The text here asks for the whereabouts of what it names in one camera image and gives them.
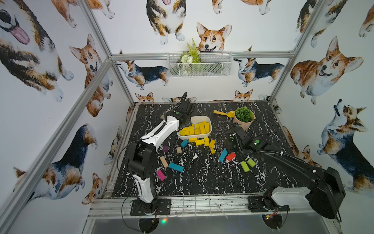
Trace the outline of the white plastic tray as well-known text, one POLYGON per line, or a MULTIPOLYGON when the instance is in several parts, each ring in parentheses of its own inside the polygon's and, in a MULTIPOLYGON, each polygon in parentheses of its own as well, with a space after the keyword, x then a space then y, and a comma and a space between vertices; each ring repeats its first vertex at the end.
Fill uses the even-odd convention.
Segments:
POLYGON ((212 132, 211 120, 207 116, 191 117, 191 124, 177 133, 181 140, 209 137, 212 132))

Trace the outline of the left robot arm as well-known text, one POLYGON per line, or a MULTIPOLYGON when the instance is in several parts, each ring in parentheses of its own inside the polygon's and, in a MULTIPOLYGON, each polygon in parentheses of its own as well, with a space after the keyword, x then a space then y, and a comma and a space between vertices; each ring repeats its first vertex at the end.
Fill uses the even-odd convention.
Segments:
POLYGON ((157 150, 172 133, 180 132, 191 120, 194 106, 187 100, 187 92, 178 105, 164 113, 164 119, 148 134, 128 144, 125 167, 130 171, 138 189, 138 198, 151 204, 156 192, 151 177, 157 164, 157 150))

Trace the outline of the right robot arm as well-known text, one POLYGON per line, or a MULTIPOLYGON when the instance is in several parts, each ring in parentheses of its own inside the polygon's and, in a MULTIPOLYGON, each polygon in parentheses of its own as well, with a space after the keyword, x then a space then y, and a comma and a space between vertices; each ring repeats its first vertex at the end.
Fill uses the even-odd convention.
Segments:
POLYGON ((271 219, 279 211, 307 208, 325 218, 341 220, 340 206, 346 193, 337 170, 310 165, 270 143, 251 138, 237 123, 230 121, 228 126, 232 131, 233 148, 245 157, 247 166, 251 165, 250 160, 270 164, 283 169, 301 183, 300 187, 292 188, 270 186, 261 195, 248 200, 250 211, 271 212, 267 217, 271 219))

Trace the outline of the red block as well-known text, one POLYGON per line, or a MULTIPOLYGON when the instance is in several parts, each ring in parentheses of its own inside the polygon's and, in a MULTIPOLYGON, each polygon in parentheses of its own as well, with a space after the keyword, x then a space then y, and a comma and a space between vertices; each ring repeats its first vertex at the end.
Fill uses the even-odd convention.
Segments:
POLYGON ((232 161, 234 158, 236 158, 236 154, 233 152, 233 153, 231 153, 231 154, 229 154, 227 157, 226 157, 226 159, 228 160, 228 161, 232 161))

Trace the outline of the teal slanted block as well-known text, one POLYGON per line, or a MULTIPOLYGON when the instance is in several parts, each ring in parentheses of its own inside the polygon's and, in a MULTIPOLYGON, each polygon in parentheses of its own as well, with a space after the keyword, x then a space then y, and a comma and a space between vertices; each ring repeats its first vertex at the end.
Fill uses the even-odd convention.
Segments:
POLYGON ((227 149, 224 149, 223 152, 221 153, 220 157, 219 157, 219 161, 224 162, 224 160, 227 156, 228 156, 228 151, 227 151, 227 149))

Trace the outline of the green block right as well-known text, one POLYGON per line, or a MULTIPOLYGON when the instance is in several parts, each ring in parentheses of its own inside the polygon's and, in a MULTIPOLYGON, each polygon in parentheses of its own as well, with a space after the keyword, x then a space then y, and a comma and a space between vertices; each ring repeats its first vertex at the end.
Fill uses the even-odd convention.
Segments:
POLYGON ((246 162, 252 168, 256 166, 256 162, 254 160, 252 160, 252 159, 248 159, 246 162))

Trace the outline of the green block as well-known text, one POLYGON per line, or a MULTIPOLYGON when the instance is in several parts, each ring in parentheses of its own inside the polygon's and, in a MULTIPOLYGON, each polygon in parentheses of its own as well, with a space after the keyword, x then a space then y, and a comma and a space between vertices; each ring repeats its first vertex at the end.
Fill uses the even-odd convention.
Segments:
POLYGON ((248 159, 246 162, 252 168, 256 166, 256 162, 254 160, 252 160, 252 159, 248 159))
POLYGON ((250 171, 250 168, 249 168, 248 163, 246 161, 240 162, 240 165, 241 165, 241 167, 242 167, 242 169, 245 173, 250 171))

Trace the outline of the yellow toy shovel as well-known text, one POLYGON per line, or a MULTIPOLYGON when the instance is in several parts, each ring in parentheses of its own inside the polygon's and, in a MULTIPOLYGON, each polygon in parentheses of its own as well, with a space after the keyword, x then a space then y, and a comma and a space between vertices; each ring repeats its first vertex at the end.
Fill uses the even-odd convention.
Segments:
POLYGON ((220 111, 214 110, 213 113, 217 114, 217 115, 227 116, 228 118, 234 118, 235 117, 235 111, 230 111, 228 113, 224 113, 224 112, 220 112, 220 111))

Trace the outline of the green block left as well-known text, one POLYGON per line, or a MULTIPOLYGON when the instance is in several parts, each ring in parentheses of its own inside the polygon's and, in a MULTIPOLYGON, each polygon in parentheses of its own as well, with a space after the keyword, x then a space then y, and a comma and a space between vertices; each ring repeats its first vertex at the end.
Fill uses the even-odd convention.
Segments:
POLYGON ((248 163, 246 161, 240 162, 240 165, 241 165, 241 167, 242 167, 242 169, 245 173, 250 171, 250 168, 249 168, 248 163))

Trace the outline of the small teal block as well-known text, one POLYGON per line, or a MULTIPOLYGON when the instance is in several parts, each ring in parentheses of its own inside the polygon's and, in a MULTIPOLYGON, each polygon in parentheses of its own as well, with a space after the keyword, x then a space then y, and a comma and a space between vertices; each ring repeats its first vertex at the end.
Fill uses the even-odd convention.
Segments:
POLYGON ((185 148, 188 144, 189 144, 189 140, 188 140, 188 139, 185 139, 185 140, 181 143, 181 147, 182 147, 182 148, 185 148))

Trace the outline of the teal long block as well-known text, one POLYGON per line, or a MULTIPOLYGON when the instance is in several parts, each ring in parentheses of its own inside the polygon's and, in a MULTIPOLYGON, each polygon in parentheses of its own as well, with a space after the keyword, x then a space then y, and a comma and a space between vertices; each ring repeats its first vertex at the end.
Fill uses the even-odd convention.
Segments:
POLYGON ((178 172, 183 172, 184 171, 184 167, 183 166, 180 166, 180 165, 177 165, 177 164, 174 164, 174 163, 170 163, 168 165, 169 168, 175 170, 175 171, 178 171, 178 172))

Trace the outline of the green fern with flower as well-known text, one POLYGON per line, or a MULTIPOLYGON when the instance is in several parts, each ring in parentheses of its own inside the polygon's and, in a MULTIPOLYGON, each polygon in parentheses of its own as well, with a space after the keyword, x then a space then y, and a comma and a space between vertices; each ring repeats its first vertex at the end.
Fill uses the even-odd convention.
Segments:
POLYGON ((200 51, 194 39, 191 44, 187 43, 188 50, 184 51, 178 61, 180 74, 182 76, 198 75, 202 71, 200 51))

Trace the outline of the magenta block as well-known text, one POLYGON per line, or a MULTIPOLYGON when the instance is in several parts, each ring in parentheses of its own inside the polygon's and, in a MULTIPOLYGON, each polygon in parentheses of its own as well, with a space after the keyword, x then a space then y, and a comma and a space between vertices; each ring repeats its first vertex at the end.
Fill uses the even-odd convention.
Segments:
POLYGON ((166 176, 164 175, 164 173, 161 170, 158 170, 156 172, 156 174, 160 178, 161 181, 164 181, 166 179, 166 176))

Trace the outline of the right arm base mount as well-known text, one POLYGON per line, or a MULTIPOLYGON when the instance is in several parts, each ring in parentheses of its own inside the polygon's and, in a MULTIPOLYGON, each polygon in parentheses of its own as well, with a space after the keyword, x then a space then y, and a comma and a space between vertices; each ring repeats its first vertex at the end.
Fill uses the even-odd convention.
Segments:
POLYGON ((290 211, 288 205, 280 206, 269 196, 249 196, 247 199, 248 209, 253 213, 290 211))

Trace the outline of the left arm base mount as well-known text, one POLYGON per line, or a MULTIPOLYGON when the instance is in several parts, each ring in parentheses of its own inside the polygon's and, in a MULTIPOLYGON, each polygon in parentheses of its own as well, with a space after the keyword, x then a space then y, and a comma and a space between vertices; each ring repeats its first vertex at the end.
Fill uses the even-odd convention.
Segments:
POLYGON ((169 215, 171 209, 171 199, 155 198, 151 203, 145 203, 140 199, 132 201, 131 216, 144 215, 169 215))

